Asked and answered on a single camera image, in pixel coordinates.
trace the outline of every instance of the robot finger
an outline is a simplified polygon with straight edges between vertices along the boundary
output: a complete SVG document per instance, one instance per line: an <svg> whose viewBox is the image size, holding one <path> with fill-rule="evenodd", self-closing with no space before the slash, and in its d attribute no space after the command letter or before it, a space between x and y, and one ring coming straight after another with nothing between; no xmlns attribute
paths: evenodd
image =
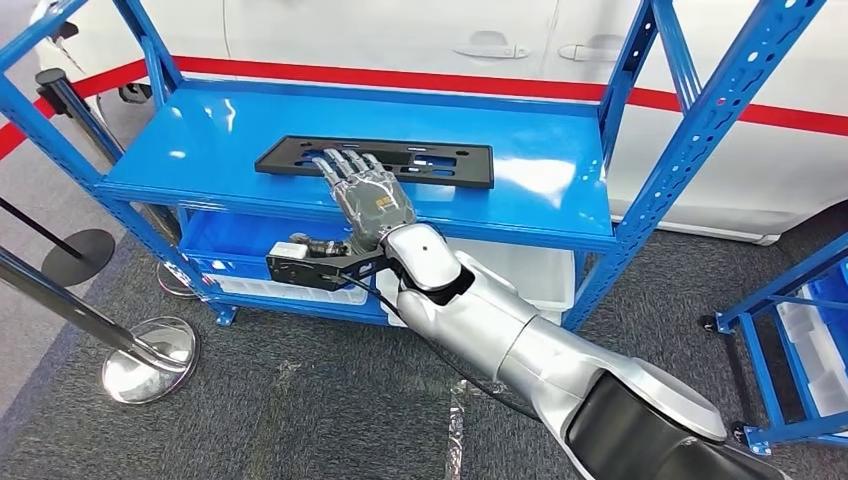
<svg viewBox="0 0 848 480"><path fill-rule="evenodd" d="M318 168L321 169L321 173L324 174L324 178L327 180L327 183L329 183L331 187L335 187L336 184L342 181L342 179L339 178L339 175L336 173L333 167L329 163L327 163L327 161L323 158L315 157L312 159L312 163L318 165Z"/></svg>
<svg viewBox="0 0 848 480"><path fill-rule="evenodd" d="M368 165L370 165L371 169L374 170L375 172L382 173L382 172L386 171L383 168L383 164L380 163L380 161L377 160L377 157L375 157L374 155L372 155L370 153L363 153L362 157L365 159L366 162L368 162Z"/></svg>
<svg viewBox="0 0 848 480"><path fill-rule="evenodd" d="M371 167L369 167L368 164L365 163L365 160L363 160L362 157L360 157L359 154L354 152L353 150L342 150L342 153L344 155L347 155L347 158L349 158L350 161L352 161L353 164L356 165L356 168L358 168L360 172L367 172L368 170L371 170Z"/></svg>
<svg viewBox="0 0 848 480"><path fill-rule="evenodd" d="M330 159L336 162L336 165L339 166L339 170L342 172L342 177L347 178L356 173L353 171L353 167L351 167L350 164L347 163L347 159L344 158L344 155L339 153L339 151L335 148L325 149L324 153L327 154Z"/></svg>

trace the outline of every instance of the blue metal shelf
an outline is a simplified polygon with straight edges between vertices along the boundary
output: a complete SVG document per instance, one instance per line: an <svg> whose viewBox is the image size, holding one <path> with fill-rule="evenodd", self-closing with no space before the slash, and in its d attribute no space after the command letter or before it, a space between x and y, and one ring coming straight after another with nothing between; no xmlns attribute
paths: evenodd
<svg viewBox="0 0 848 480"><path fill-rule="evenodd" d="M237 306L369 323L384 318L374 308L374 299L363 307L340 309L221 294L204 282L198 265L160 237L130 204L342 225L342 215L320 178L253 170L253 162L280 137L304 135L490 145L494 189L420 184L405 184L404 189L419 217L435 222L446 235L575 249L581 266L586 252L599 253L563 322L565 328L577 330L824 0L760 0L703 87L671 0L642 0L599 104L186 81L140 0L113 2L142 47L158 112L112 171L99 173L5 76L0 77L0 112L187 282L218 314L219 323L229 323ZM83 3L59 0L48 8L42 19L0 49L0 70ZM632 206L613 227L605 172L627 97L657 33L685 115ZM577 277L583 277L582 270Z"/></svg>
<svg viewBox="0 0 848 480"><path fill-rule="evenodd" d="M185 82L97 185L122 200L344 222L323 178L257 173L286 135L491 145L491 190L407 183L446 235L605 250L612 236L595 110L588 105Z"/></svg>
<svg viewBox="0 0 848 480"><path fill-rule="evenodd" d="M802 345L801 342L806 345L803 351L807 352L807 368L812 368L813 372L818 372L818 377L813 380L817 382L828 379L836 380L832 375L841 371L842 367L837 363L824 362L822 358L828 359L832 356L841 355L843 363L848 363L845 362L845 360L848 360L845 358L845 354L848 352L845 343L848 325L841 323L846 318L841 314L833 315L834 312L841 313L848 310L845 285L840 283L846 280L843 274L846 258L848 258L848 233L825 245L767 286L742 300L738 305L716 316L716 325L721 333L730 334L735 327L741 328L751 356L754 376L760 386L760 394L765 405L769 425L767 427L745 427L748 445L754 453L767 454L771 452L770 444L796 441L818 441L848 446L848 438L835 435L835 433L848 430L848 410L832 413L832 411L840 408L838 406L840 403L834 402L835 400L838 402L840 397L832 396L837 390L824 388L819 392L820 397L822 397L819 398L819 401L823 401L824 398L834 403L823 407L827 409L825 413L829 414L822 416L819 406L815 403L813 392L810 390L810 379L807 376L808 370L805 369L804 361L802 361L802 352L799 352L790 341L790 335L784 326L785 321L791 322L789 328L799 332L796 333L796 336L801 335L801 338L796 338L795 341L799 345ZM815 284L819 284L819 293L811 292L809 296L812 298L799 295L802 288L808 291L816 290L810 288ZM830 294L838 298L829 298L827 295ZM789 316L783 319L777 309L777 305L781 303L797 304L802 305L801 308L815 309L812 311L818 312L817 317L821 317L821 319L801 317L800 320L793 321L791 320L792 314L787 313L789 310L784 311ZM798 391L801 406L804 409L806 418L801 421L786 423L783 418L777 393L772 383L772 374L766 365L760 339L754 328L754 318L757 318L758 321L770 319L775 322L792 373L792 379ZM829 346L829 340L822 340L828 334L832 336L838 353L821 354L819 353L820 350L816 350L815 353L811 354L811 346L832 348Z"/></svg>

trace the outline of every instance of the red stripe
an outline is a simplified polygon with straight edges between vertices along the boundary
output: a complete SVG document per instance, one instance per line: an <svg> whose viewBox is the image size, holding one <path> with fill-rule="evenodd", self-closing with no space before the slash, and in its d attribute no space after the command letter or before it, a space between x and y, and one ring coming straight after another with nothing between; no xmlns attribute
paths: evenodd
<svg viewBox="0 0 848 480"><path fill-rule="evenodd" d="M83 98L90 97L138 80L145 75L147 75L147 70L144 67L144 60L136 60L121 67L82 79L74 83L74 90ZM33 105L47 118L51 118L56 113L53 111L53 107L47 103L47 100L43 98L39 98L33 102ZM6 155L17 148L24 140L26 140L26 135L18 130L18 127L13 123L8 122L3 125L0 128L0 160L6 158Z"/></svg>
<svg viewBox="0 0 848 480"><path fill-rule="evenodd" d="M441 73L289 65L199 57L174 58L179 68L188 72L277 78L340 85L363 85L580 101L600 100L605 88L604 85L593 83L551 82L545 80L474 77ZM130 83L144 77L146 74L144 61L136 60L121 67L80 80L74 84L74 88L83 97L89 97ZM634 88L627 103L658 110L680 111L677 97L673 93L659 90ZM48 118L53 115L53 111L46 101L39 99L36 100L34 105ZM766 105L750 105L745 109L739 119L743 122L760 125L848 136L848 117L842 115L770 107ZM0 160L14 150L25 138L10 123L0 128Z"/></svg>
<svg viewBox="0 0 848 480"><path fill-rule="evenodd" d="M32 104L47 118L52 117L55 113L53 112L53 107L51 107L50 104L47 103L47 100L43 98L39 98ZM7 122L6 125L3 125L3 127L0 128L0 160L6 158L6 155L17 148L24 140L26 140L26 135L18 130L18 127L16 127L15 124Z"/></svg>

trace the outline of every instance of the white car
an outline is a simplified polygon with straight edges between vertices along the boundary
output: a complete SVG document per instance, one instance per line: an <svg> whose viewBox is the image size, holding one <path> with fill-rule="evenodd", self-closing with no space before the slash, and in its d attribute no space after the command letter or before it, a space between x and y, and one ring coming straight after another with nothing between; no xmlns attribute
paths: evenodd
<svg viewBox="0 0 848 480"><path fill-rule="evenodd" d="M33 19L51 3L41 0ZM639 0L142 3L174 55L570 82L563 91L579 92L609 78ZM755 4L675 1L703 83ZM753 121L731 129L661 228L768 244L848 200L846 25L848 0L829 0L754 99L769 108L749 108L743 119ZM658 40L637 86L673 92L661 49ZM90 0L36 51L43 68L72 80L142 58L110 0ZM121 89L129 101L148 92L143 83ZM681 119L648 97L627 107L612 160L619 216Z"/></svg>

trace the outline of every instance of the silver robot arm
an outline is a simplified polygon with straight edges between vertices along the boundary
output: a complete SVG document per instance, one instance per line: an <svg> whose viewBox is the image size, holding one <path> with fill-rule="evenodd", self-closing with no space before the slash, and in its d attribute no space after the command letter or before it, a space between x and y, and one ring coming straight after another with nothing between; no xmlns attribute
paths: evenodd
<svg viewBox="0 0 848 480"><path fill-rule="evenodd" d="M382 240L401 319L529 402L587 479L785 479L724 445L707 399L665 371L543 319L507 280L426 224Z"/></svg>

